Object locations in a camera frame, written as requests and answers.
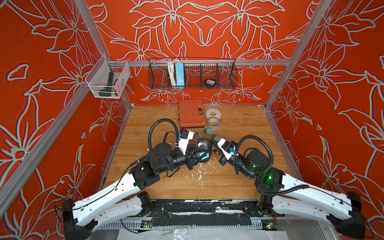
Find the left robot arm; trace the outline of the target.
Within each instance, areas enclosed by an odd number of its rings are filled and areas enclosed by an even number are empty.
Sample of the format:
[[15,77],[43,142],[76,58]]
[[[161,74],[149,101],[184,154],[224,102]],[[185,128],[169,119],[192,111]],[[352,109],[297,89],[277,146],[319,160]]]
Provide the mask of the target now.
[[150,198],[141,191],[159,181],[161,173],[171,177],[182,166],[191,170],[206,153],[204,149],[195,148],[173,150],[169,144],[160,143],[107,188],[82,200],[64,201],[60,210],[65,239],[85,240],[107,222],[150,210]]

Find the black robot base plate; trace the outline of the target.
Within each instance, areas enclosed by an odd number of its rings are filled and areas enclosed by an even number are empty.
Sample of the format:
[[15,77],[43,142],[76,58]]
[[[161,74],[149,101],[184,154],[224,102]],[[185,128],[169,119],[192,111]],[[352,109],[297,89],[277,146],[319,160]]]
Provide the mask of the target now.
[[276,230],[278,215],[261,210],[258,200],[157,199],[135,218],[155,227],[228,227]]

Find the black round zip pouch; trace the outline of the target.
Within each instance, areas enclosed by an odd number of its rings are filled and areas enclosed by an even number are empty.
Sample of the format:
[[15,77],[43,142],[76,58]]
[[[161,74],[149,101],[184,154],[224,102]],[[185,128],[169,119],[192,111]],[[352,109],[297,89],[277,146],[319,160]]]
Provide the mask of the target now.
[[196,141],[194,147],[196,163],[206,163],[210,160],[213,152],[212,142],[206,138],[200,138]]

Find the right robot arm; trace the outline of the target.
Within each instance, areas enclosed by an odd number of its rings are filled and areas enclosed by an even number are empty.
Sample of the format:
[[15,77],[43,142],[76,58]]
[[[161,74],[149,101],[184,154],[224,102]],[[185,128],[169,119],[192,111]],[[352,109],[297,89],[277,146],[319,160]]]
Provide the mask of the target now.
[[222,165],[229,163],[237,173],[255,180],[262,210],[324,222],[343,236],[365,239],[366,221],[359,194],[327,191],[273,168],[274,156],[270,149],[265,155],[251,148],[247,156],[237,153],[233,146],[216,147],[216,151],[221,155]]

